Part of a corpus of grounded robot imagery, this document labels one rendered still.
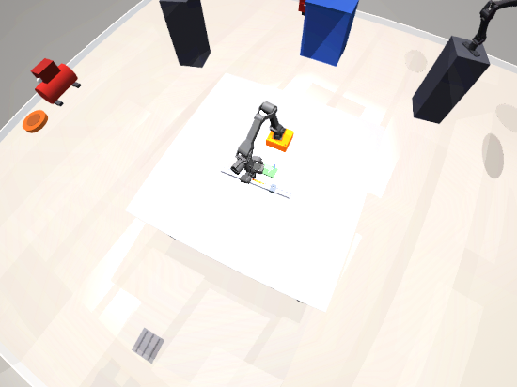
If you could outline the green tray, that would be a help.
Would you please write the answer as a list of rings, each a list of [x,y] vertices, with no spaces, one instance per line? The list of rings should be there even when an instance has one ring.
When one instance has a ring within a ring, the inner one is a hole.
[[[277,172],[278,168],[275,168],[267,163],[264,163],[264,170],[263,170],[263,175],[265,176],[268,176],[270,178],[274,178],[276,172]]]

